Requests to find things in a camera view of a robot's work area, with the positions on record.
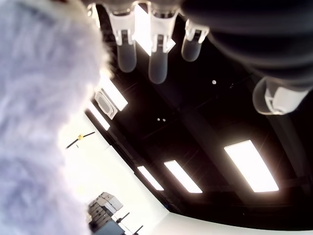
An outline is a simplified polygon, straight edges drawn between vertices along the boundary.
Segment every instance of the fluorescent ceiling light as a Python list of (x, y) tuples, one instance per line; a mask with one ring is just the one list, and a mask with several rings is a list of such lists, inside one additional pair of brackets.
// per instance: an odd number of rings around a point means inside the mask
[(202, 193), (201, 189), (189, 177), (189, 175), (174, 160), (164, 163), (171, 173), (180, 181), (180, 183), (188, 190), (188, 192)]
[(155, 178), (147, 171), (144, 166), (139, 166), (137, 168), (141, 172), (141, 174), (143, 174), (143, 176), (150, 182), (150, 184), (155, 187), (156, 190), (164, 190), (164, 188), (162, 188), (162, 186), (155, 180)]
[(103, 116), (99, 113), (96, 107), (91, 103), (88, 104), (88, 109), (92, 112), (94, 117), (98, 120), (98, 122), (102, 125), (102, 127), (107, 131), (110, 128), (108, 122), (103, 118)]
[(278, 186), (251, 141), (224, 148), (254, 192), (277, 191)]
[[(151, 23), (149, 15), (139, 6), (135, 6), (135, 34), (134, 39), (151, 56)], [(171, 39), (167, 45), (167, 52), (174, 46), (175, 42)]]
[(123, 97), (123, 95), (118, 91), (118, 89), (112, 83), (110, 78), (106, 74), (104, 74), (104, 72), (101, 72), (100, 86), (108, 95), (108, 97), (112, 100), (114, 105), (119, 109), (119, 111), (122, 111), (128, 104), (128, 102)]

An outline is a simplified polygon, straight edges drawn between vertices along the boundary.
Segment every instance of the white wall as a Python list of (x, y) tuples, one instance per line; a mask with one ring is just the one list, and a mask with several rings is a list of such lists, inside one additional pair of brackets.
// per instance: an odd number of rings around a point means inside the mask
[(312, 235), (313, 231), (286, 232), (247, 229), (169, 213), (150, 235)]
[(169, 213), (167, 209), (139, 181), (134, 172), (96, 130), (87, 116), (74, 117), (60, 133), (60, 145), (65, 148), (78, 135), (96, 133), (77, 142), (65, 151), (66, 175), (79, 200), (89, 203), (106, 191), (114, 195), (124, 207), (115, 216), (123, 217), (123, 224), (140, 234), (151, 230)]

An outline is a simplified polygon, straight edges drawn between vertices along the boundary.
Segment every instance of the ceiling speaker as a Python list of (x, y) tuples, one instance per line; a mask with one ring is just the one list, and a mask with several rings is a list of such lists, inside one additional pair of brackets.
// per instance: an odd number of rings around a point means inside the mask
[(117, 113), (117, 109), (110, 98), (105, 94), (104, 90), (98, 91), (94, 99), (97, 101), (100, 109), (112, 120)]

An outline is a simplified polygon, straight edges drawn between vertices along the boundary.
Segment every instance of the white bracket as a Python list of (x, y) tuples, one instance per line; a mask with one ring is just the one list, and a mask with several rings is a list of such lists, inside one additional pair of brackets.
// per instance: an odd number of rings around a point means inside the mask
[(187, 20), (185, 30), (186, 30), (186, 39), (190, 42), (194, 39), (196, 30), (201, 31), (201, 35), (200, 35), (200, 38), (198, 40), (198, 43), (201, 44), (204, 42), (210, 29), (207, 26), (196, 24), (190, 20)]
[(149, 9), (149, 15), (151, 20), (151, 41), (152, 41), (152, 52), (157, 51), (157, 37), (163, 35), (163, 53), (167, 53), (168, 45), (172, 39), (172, 34), (175, 26), (175, 20), (178, 15), (178, 10), (171, 18), (159, 18), (152, 14)]
[(88, 16), (93, 18), (95, 20), (98, 28), (100, 28), (100, 21), (99, 21), (99, 15), (98, 15), (98, 11), (97, 11), (97, 8), (96, 8), (96, 4), (95, 3), (90, 4), (87, 7), (87, 10), (88, 10)]
[(284, 115), (294, 111), (309, 91), (296, 92), (284, 87), (279, 87), (274, 97), (270, 95), (268, 89), (265, 92), (265, 102), (268, 109), (274, 115)]
[(128, 44), (134, 44), (134, 33), (135, 33), (135, 13), (131, 11), (126, 16), (116, 16), (109, 9), (109, 18), (115, 36), (116, 44), (122, 45), (122, 30), (127, 30)]

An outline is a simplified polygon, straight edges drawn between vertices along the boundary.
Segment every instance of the black ceiling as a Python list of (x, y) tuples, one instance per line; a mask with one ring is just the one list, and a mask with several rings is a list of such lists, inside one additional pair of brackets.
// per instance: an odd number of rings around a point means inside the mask
[[(129, 104), (110, 122), (108, 132), (87, 115), (160, 202), (171, 212), (229, 225), (313, 229), (313, 95), (290, 115), (258, 114), (252, 91), (259, 78), (208, 40), (196, 62), (182, 59), (185, 22), (180, 17), (163, 84), (149, 81), (149, 56), (139, 45), (135, 71), (122, 73), (114, 61), (116, 48), (107, 14), (101, 6), (98, 11), (105, 41), (112, 47), (112, 81)], [(278, 192), (254, 193), (224, 151), (225, 146), (246, 140), (261, 154)], [(188, 193), (178, 184), (163, 164), (169, 160), (176, 160), (203, 193)], [(142, 177), (136, 168), (140, 165), (164, 191), (156, 191)]]

